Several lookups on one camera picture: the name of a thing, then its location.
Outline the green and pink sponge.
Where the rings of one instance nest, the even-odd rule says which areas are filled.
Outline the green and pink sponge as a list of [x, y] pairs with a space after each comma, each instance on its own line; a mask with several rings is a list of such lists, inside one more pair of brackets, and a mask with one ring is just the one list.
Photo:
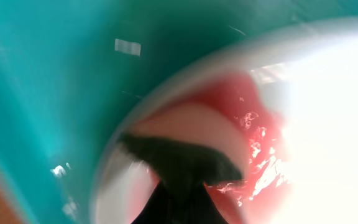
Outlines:
[[185, 103], [157, 113], [123, 132], [119, 142], [145, 161], [171, 194], [197, 186], [242, 180], [247, 175], [247, 143], [221, 113]]

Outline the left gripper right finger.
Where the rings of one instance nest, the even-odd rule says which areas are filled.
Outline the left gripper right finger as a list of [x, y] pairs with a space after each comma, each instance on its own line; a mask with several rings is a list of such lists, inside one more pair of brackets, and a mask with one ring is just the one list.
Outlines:
[[175, 224], [227, 224], [203, 185], [195, 187], [182, 202], [175, 203]]

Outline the light blue plate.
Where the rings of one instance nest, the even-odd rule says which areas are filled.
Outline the light blue plate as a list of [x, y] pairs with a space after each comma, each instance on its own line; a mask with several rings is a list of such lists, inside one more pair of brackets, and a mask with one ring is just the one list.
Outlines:
[[246, 140], [247, 175], [203, 184], [227, 223], [358, 223], [358, 16], [292, 26], [171, 76], [118, 126], [96, 173], [92, 223], [132, 223], [159, 182], [119, 142], [131, 126], [199, 103]]

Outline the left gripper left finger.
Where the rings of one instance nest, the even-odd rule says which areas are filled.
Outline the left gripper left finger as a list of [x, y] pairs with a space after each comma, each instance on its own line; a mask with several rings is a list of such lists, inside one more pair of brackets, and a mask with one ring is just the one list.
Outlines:
[[173, 197], [159, 182], [145, 207], [131, 224], [172, 224]]

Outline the teal plastic tray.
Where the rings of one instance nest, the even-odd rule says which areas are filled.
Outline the teal plastic tray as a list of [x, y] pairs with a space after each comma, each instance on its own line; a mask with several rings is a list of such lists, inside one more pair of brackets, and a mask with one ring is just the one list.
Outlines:
[[28, 223], [89, 223], [93, 174], [140, 99], [268, 31], [358, 16], [358, 1], [0, 0], [0, 176]]

